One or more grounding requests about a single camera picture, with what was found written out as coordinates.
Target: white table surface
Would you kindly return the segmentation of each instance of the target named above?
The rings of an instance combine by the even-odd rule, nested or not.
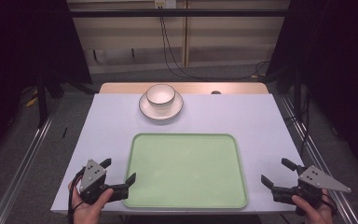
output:
[[[271,94],[183,94],[184,107],[173,119],[156,121],[139,110],[141,94],[96,94],[51,211],[67,213],[68,183],[88,159],[112,159],[106,184],[125,181],[132,138],[138,133],[229,133],[237,141],[248,203],[242,209],[129,208],[108,203],[105,212],[141,214],[254,214],[294,211],[275,203],[261,182],[265,175],[275,186],[291,188],[297,174],[281,165],[287,158],[303,164]]]

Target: electrical outlet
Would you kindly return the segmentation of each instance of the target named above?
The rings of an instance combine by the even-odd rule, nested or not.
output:
[[[165,8],[176,8],[176,0],[165,0]]]
[[[155,8],[165,8],[165,0],[155,0]]]

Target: wire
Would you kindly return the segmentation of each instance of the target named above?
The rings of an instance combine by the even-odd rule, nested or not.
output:
[[[301,149],[300,149],[300,158],[302,159],[303,157],[303,152],[304,152],[304,146],[305,146],[305,143],[307,142],[308,140],[308,137],[310,136],[310,92],[307,91],[307,123],[306,123],[306,127],[305,127],[305,133],[304,133],[304,138],[303,138],[303,141],[302,141],[302,144],[301,144]]]
[[[286,217],[284,217],[282,214],[280,214],[281,218],[287,223],[287,224],[290,224],[289,220],[287,220]]]
[[[246,79],[248,77],[252,77],[252,76],[257,76],[257,77],[260,77],[260,70],[261,68],[263,68],[263,66],[266,64],[266,63],[269,63],[270,61],[264,61],[264,62],[260,62],[260,63],[257,63],[255,65],[255,71],[251,74],[251,75],[248,75],[248,76],[245,76],[245,77],[196,77],[196,76],[192,76],[190,75],[189,73],[185,72],[179,65],[178,63],[176,62],[175,60],[175,57],[173,55],[173,52],[172,52],[172,48],[171,48],[171,44],[170,44],[170,40],[168,38],[168,35],[167,35],[167,29],[166,29],[166,26],[165,26],[165,21],[164,21],[164,18],[163,17],[160,17],[160,23],[161,23],[161,32],[162,32],[162,41],[163,41],[163,46],[164,46],[164,59],[165,59],[165,63],[167,64],[167,67],[168,69],[170,70],[171,73],[173,73],[175,76],[177,77],[182,77],[182,78],[185,78],[183,76],[180,76],[179,74],[176,74],[173,72],[173,70],[170,68],[169,64],[168,64],[168,60],[167,60],[167,52],[166,52],[166,44],[165,44],[165,40],[167,40],[167,45],[168,45],[168,49],[170,51],[170,54],[173,58],[173,62],[175,63],[176,67],[186,76],[188,77],[193,77],[193,78],[196,78],[196,79],[199,79],[199,80],[202,80],[202,81],[210,81],[208,79],[212,79],[212,80],[242,80],[242,79]]]
[[[83,167],[76,175],[75,178],[72,180],[71,188],[69,189],[69,200],[68,200],[68,223],[73,224],[74,223],[74,212],[76,207],[78,207],[80,204],[78,204],[75,208],[72,208],[72,197],[74,195],[74,189],[76,185],[76,181],[79,177],[81,177],[84,174],[84,171],[86,170],[85,167]]]
[[[162,43],[163,43],[163,45],[164,45],[164,59],[165,59],[165,63],[167,64],[168,69],[169,69],[170,72],[171,72],[172,74],[174,74],[175,76],[177,76],[177,77],[182,77],[182,76],[180,76],[179,74],[176,74],[175,72],[173,72],[173,70],[170,68],[170,66],[169,66],[169,64],[168,64],[168,60],[167,60],[167,50],[166,50],[166,45],[165,45],[165,39],[167,39],[168,48],[169,48],[169,50],[170,50],[170,52],[171,52],[173,61],[175,62],[176,66],[179,68],[179,70],[181,70],[182,73],[184,73],[184,74],[187,75],[188,77],[193,77],[193,76],[187,74],[186,72],[184,72],[184,71],[179,67],[179,65],[177,64],[177,62],[176,62],[176,60],[175,60],[175,57],[173,56],[173,53],[172,53],[170,40],[169,40],[168,37],[167,37],[167,30],[166,30],[166,28],[165,28],[164,18],[163,18],[163,17],[160,17],[160,18],[159,18],[159,21],[160,21],[160,23],[161,23]],[[202,80],[202,81],[207,81],[207,80],[202,79],[202,78],[199,78],[199,77],[193,77],[193,78],[200,79],[200,80]]]
[[[323,193],[324,196],[326,196],[331,202],[333,202],[334,205],[332,205],[331,203],[326,202],[325,200],[321,199],[321,202],[324,203],[325,205],[329,206],[331,208],[331,215],[335,216],[337,213],[337,203],[333,200],[332,197],[330,197],[330,195],[327,195],[325,193]]]

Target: human hand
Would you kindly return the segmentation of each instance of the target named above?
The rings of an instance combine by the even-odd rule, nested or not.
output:
[[[75,186],[77,186],[81,177],[79,177],[76,181]],[[69,183],[68,189],[71,189],[72,182]],[[100,219],[101,210],[105,206],[105,204],[109,201],[110,197],[113,195],[112,189],[107,189],[100,196],[98,201],[95,204],[83,203],[80,198],[80,194],[77,191],[77,188],[74,188],[73,196],[72,196],[72,208],[75,209],[74,213],[74,223],[75,224],[98,224]]]
[[[323,193],[327,195],[327,190],[323,189]],[[322,200],[330,203],[329,198],[323,195]],[[305,216],[306,224],[332,224],[332,210],[329,206],[322,203],[322,205],[316,210],[307,201],[297,195],[293,195],[293,202],[300,208],[302,208],[307,214]]]

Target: light green tray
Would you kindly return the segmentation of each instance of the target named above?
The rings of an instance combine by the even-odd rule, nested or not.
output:
[[[128,207],[242,208],[241,162],[229,134],[140,133],[127,176],[136,172]]]

